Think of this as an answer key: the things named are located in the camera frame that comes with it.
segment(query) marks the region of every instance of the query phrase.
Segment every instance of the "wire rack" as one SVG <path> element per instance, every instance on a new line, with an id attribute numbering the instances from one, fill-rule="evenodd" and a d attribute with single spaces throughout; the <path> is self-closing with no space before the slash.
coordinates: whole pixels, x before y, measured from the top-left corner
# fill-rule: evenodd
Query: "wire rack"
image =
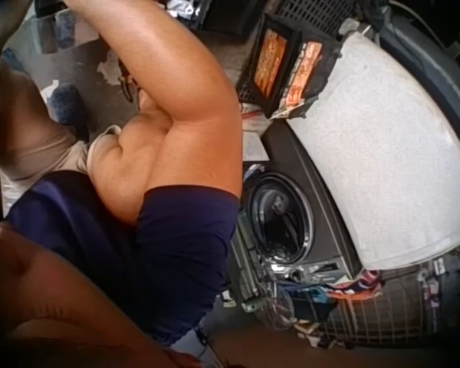
<path id="1" fill-rule="evenodd" d="M 238 246 L 246 250 L 248 266 L 255 278 L 254 282 L 258 283 L 266 275 L 266 271 L 260 262 L 255 239 L 244 212 L 239 216 L 238 229 L 232 244 L 232 247 Z M 382 272 L 385 284 L 380 296 L 368 301 L 338 301 L 337 307 L 329 314 L 327 322 L 322 323 L 320 332 L 328 340 L 338 340 L 358 346 L 426 345 L 437 334 L 455 327 L 455 324 L 450 326 L 446 320 L 447 316 L 449 319 L 460 311 L 460 305 L 456 306 L 452 303 L 460 295 L 460 275 L 453 278 L 454 274 L 460 272 L 460 261 L 456 264 L 453 261 L 458 258 L 459 256 L 454 254 L 446 255 L 447 268 L 455 272 L 452 272 L 451 284 L 446 282 L 444 285 L 444 290 L 447 290 L 444 292 L 447 300 L 445 309 L 440 307 L 433 310 L 424 301 L 422 285 L 417 281 L 417 275 L 421 268 L 430 267 L 428 262 Z M 247 272 L 244 270 L 245 265 L 241 266 L 245 274 Z M 312 314 L 317 316 L 317 304 L 312 298 L 307 295 L 303 301 L 309 303 Z"/>
<path id="2" fill-rule="evenodd" d="M 276 8 L 275 14 L 303 21 L 335 38 L 340 25 L 353 15 L 354 3 L 354 0 L 284 0 Z M 237 83 L 237 92 L 241 102 L 253 104 L 255 101 L 248 88 L 250 59 L 245 63 Z"/>

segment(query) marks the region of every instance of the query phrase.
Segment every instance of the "orange label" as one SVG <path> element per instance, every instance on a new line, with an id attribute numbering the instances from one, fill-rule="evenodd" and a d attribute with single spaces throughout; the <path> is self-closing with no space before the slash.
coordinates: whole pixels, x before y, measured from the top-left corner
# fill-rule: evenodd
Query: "orange label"
<path id="1" fill-rule="evenodd" d="M 300 102 L 305 87 L 307 86 L 308 79 L 314 70 L 315 64 L 319 60 L 322 44 L 318 42 L 308 42 L 304 49 L 302 58 L 297 60 L 294 68 L 294 77 L 289 85 L 288 93 L 286 96 L 286 107 L 292 107 Z"/>
<path id="2" fill-rule="evenodd" d="M 266 31 L 254 75 L 255 84 L 266 97 L 271 95 L 274 80 L 278 75 L 278 70 L 286 51 L 286 44 L 286 39 L 276 32 L 271 29 Z"/>

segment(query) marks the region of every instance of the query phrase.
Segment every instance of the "washing machine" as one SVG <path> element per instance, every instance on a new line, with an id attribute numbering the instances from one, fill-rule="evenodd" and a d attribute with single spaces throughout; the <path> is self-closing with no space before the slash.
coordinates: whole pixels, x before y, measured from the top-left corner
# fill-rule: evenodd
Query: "washing machine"
<path id="1" fill-rule="evenodd" d="M 262 137 L 270 162 L 245 196 L 256 248 L 272 272 L 307 284 L 354 279 L 362 270 L 343 219 L 285 120 Z"/>

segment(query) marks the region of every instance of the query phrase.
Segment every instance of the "round porthole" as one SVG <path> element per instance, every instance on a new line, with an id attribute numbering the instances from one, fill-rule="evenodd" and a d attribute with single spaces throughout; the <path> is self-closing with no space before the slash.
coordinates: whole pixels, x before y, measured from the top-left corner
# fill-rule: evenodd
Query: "round porthole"
<path id="1" fill-rule="evenodd" d="M 269 173 L 259 179 L 249 198 L 248 217 L 267 261 L 292 265 L 307 256 L 314 236 L 311 207 L 286 176 Z"/>

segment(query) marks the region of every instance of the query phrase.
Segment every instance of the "cable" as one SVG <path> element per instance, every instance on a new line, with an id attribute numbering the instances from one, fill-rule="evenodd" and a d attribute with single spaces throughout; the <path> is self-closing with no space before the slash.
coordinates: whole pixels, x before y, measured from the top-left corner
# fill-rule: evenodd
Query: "cable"
<path id="1" fill-rule="evenodd" d="M 417 14 L 415 11 L 413 11 L 409 6 L 404 5 L 404 4 L 400 3 L 400 2 L 396 2 L 395 0 L 390 0 L 389 2 L 390 2 L 391 5 L 396 6 L 397 8 L 401 8 L 401 9 L 405 10 L 410 15 L 412 15 L 414 18 L 416 18 L 416 20 L 419 23 L 421 23 L 424 26 L 424 28 L 426 28 L 426 30 L 430 33 L 431 37 L 433 37 L 433 39 L 439 44 L 439 46 L 443 50 L 446 49 L 445 45 L 438 38 L 436 33 L 431 29 L 431 27 L 428 26 L 428 24 L 424 21 L 424 19 L 421 18 L 421 16 L 419 14 Z"/>

